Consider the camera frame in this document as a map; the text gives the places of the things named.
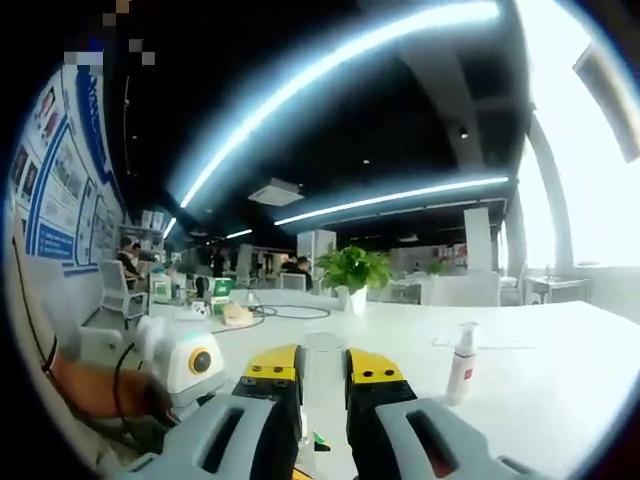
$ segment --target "ceiling light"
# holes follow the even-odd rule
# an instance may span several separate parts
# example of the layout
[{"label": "ceiling light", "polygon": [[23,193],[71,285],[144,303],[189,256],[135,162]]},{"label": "ceiling light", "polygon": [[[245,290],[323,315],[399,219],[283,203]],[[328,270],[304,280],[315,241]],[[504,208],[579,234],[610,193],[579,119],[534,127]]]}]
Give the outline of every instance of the ceiling light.
[{"label": "ceiling light", "polygon": [[[195,194],[200,190],[204,182],[207,181],[218,165],[220,165],[231,151],[242,143],[265,118],[300,90],[304,89],[327,72],[333,70],[338,65],[366,52],[367,50],[409,33],[429,28],[441,28],[470,22],[487,21],[498,17],[499,13],[497,5],[492,1],[431,7],[420,13],[392,22],[366,33],[356,40],[348,42],[342,47],[334,50],[331,54],[320,59],[317,63],[311,65],[309,68],[283,85],[260,107],[258,107],[253,115],[242,122],[242,124],[231,134],[226,143],[224,143],[220,150],[218,150],[209,164],[202,170],[202,172],[200,172],[200,175],[198,175],[195,182],[180,202],[180,206],[184,208],[189,204],[189,202],[191,202]],[[170,227],[173,227],[174,224],[175,222],[173,222],[173,224],[169,223]],[[167,227],[165,230],[165,237],[171,231],[170,227]]]},{"label": "ceiling light", "polygon": [[242,235],[247,235],[248,233],[253,232],[253,230],[251,230],[250,228],[247,230],[242,230],[240,232],[236,232],[236,233],[232,233],[231,235],[227,235],[227,238],[236,238],[236,237],[241,237]]},{"label": "ceiling light", "polygon": [[328,213],[340,212],[342,210],[350,210],[352,208],[364,207],[366,205],[373,205],[376,203],[389,202],[391,200],[400,200],[403,198],[416,197],[419,195],[430,195],[433,193],[450,192],[452,190],[463,190],[466,188],[482,187],[486,185],[496,185],[500,183],[506,183],[508,181],[509,181],[509,177],[493,177],[493,178],[485,178],[482,180],[472,180],[468,182],[438,185],[436,187],[421,188],[419,190],[410,190],[408,192],[394,193],[391,195],[384,195],[382,197],[375,197],[375,198],[369,198],[367,200],[360,200],[358,202],[346,203],[344,205],[338,205],[336,207],[323,208],[322,210],[303,213],[302,215],[296,215],[295,217],[284,218],[282,220],[278,220],[277,222],[275,222],[274,225],[285,225],[287,223],[297,222],[298,220],[304,220],[306,218],[317,217],[319,215],[326,215]]}]

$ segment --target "spray bottle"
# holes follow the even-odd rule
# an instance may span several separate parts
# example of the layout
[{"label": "spray bottle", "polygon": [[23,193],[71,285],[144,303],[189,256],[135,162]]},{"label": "spray bottle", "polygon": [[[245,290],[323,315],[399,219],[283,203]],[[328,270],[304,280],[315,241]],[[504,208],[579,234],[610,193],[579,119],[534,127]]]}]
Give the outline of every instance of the spray bottle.
[{"label": "spray bottle", "polygon": [[476,363],[475,331],[477,326],[477,323],[464,324],[462,337],[455,347],[449,384],[447,385],[447,401],[450,405],[457,405],[469,393],[469,384]]}]

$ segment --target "potted plant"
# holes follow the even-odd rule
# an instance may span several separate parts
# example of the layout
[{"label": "potted plant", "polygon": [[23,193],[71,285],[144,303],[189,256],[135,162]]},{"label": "potted plant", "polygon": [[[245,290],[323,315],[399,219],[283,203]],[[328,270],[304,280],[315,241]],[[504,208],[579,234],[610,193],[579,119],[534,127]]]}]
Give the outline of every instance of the potted plant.
[{"label": "potted plant", "polygon": [[391,278],[386,257],[353,245],[329,252],[316,265],[324,269],[323,287],[335,288],[340,306],[356,314],[364,312],[367,287],[385,287]]}]

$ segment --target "green plant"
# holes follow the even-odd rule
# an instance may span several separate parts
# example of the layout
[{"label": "green plant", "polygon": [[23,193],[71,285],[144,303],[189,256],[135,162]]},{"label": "green plant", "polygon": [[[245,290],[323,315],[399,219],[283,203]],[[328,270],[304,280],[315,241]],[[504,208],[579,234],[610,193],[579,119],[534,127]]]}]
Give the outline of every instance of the green plant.
[{"label": "green plant", "polygon": [[382,288],[391,278],[387,257],[350,245],[329,252],[316,265],[324,269],[323,287],[345,286],[353,295],[361,288]]}]

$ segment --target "white table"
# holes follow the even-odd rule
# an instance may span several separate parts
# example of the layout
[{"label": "white table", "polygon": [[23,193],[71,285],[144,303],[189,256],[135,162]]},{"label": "white table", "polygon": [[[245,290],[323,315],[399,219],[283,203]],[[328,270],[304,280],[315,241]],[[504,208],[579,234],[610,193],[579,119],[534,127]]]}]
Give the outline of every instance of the white table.
[{"label": "white table", "polygon": [[[337,306],[335,299],[302,292],[261,291],[259,298],[265,304]],[[171,308],[161,307],[165,314]],[[235,380],[264,349],[333,332],[348,347],[396,362],[418,396],[440,398],[450,345],[468,321],[480,324],[479,345],[488,348],[479,351],[470,397],[453,411],[486,435],[492,455],[567,477],[608,431],[640,371],[640,327],[604,310],[583,302],[499,308],[369,303],[362,320],[342,312],[311,321],[272,317],[255,328],[219,335],[218,342]],[[317,454],[319,478],[356,474],[341,393],[324,411],[309,414],[310,427],[316,425],[332,445],[331,452]]]},{"label": "white table", "polygon": [[560,277],[527,277],[531,283],[533,293],[537,293],[542,298],[541,303],[553,303],[553,292],[555,290],[582,289],[584,300],[589,301],[589,279],[565,279]]}]

